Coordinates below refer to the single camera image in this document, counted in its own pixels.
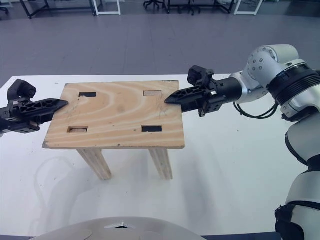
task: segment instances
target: stool leg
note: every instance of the stool leg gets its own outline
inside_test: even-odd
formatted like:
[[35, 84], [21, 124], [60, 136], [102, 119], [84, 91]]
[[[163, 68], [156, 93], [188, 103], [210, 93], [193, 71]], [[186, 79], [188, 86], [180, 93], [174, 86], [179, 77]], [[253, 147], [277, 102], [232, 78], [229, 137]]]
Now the stool leg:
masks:
[[165, 180], [173, 179], [171, 165], [169, 161], [168, 149], [150, 148], [149, 152], [151, 154], [154, 165], [158, 170], [160, 177]]
[[111, 178], [111, 171], [106, 163], [102, 150], [98, 148], [77, 149], [81, 157], [92, 168], [99, 179], [105, 180]]

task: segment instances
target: white tabletop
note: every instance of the white tabletop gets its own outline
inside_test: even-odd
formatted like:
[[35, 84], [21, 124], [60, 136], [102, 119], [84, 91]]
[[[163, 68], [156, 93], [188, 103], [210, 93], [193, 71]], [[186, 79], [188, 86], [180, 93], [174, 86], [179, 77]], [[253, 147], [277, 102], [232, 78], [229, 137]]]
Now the white tabletop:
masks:
[[[215, 79], [228, 77], [217, 74]], [[60, 98], [66, 83], [179, 80], [186, 75], [14, 76], [0, 89], [1, 107], [16, 79], [36, 87], [34, 101]], [[244, 104], [259, 114], [271, 96]], [[265, 120], [241, 116], [233, 105], [198, 117], [183, 114], [185, 148], [169, 150], [173, 180], [161, 180], [147, 150], [104, 150], [111, 180], [99, 180], [75, 150], [42, 148], [40, 131], [0, 138], [0, 234], [38, 236], [87, 220], [137, 216], [162, 219], [198, 235], [275, 230], [283, 204], [305, 167], [287, 150], [291, 123], [277, 113]]]

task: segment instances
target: cable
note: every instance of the cable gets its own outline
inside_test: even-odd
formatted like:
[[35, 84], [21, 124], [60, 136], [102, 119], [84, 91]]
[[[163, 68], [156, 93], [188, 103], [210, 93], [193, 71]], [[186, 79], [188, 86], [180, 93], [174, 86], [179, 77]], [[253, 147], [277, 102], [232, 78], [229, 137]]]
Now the cable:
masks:
[[251, 119], [267, 119], [270, 118], [272, 115], [274, 115], [277, 111], [277, 108], [279, 106], [279, 104], [277, 102], [274, 103], [274, 105], [265, 113], [258, 115], [258, 116], [253, 116], [250, 115], [249, 113], [246, 113], [239, 104], [237, 103], [233, 103], [234, 108], [240, 113], [240, 115], [243, 115], [247, 118], [251, 118]]

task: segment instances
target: wooden stool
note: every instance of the wooden stool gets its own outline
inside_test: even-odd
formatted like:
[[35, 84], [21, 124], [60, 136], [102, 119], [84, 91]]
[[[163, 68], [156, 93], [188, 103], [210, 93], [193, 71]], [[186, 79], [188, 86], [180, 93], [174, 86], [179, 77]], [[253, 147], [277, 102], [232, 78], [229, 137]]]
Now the wooden stool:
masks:
[[180, 105], [165, 104], [177, 80], [66, 84], [43, 147], [74, 149], [100, 179], [111, 171], [102, 149], [148, 149], [160, 176], [173, 179], [168, 149], [185, 146]]

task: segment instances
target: rectangular hole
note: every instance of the rectangular hole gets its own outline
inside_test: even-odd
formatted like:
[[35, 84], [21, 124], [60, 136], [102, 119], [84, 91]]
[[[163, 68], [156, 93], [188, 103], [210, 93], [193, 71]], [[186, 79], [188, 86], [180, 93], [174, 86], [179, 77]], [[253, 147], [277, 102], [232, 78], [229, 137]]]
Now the rectangular hole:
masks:
[[88, 126], [69, 126], [67, 133], [86, 133]]
[[79, 97], [95, 98], [97, 96], [96, 91], [91, 92], [79, 92]]
[[162, 125], [141, 126], [142, 132], [162, 132]]
[[143, 96], [161, 96], [162, 91], [143, 91]]

